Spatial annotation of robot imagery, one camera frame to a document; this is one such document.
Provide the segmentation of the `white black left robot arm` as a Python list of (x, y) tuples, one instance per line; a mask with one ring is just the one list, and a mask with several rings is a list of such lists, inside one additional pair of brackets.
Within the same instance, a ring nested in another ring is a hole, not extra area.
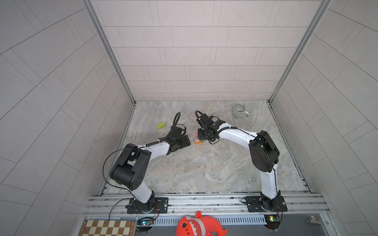
[(131, 193), (128, 213), (150, 213), (155, 206), (155, 193), (144, 182), (150, 160), (169, 155), (191, 145), (186, 127), (172, 127), (168, 135), (152, 143), (127, 144), (110, 170), (109, 177), (120, 188)]

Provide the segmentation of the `lime green long block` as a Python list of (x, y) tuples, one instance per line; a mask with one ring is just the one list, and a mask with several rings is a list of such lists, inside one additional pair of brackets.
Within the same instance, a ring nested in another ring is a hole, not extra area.
[(164, 122), (162, 122), (162, 123), (158, 124), (156, 127), (157, 127), (157, 129), (161, 129), (165, 126), (166, 126), (166, 124)]

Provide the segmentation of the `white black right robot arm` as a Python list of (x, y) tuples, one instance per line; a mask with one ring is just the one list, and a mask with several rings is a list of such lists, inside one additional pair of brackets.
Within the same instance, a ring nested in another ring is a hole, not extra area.
[(198, 135), (203, 136), (211, 144), (220, 139), (230, 140), (250, 151), (253, 165), (260, 171), (261, 192), (258, 205), (264, 211), (287, 211), (284, 198), (278, 187), (277, 168), (280, 152), (266, 131), (251, 132), (232, 126), (225, 121), (213, 120), (198, 110), (196, 120), (200, 125)]

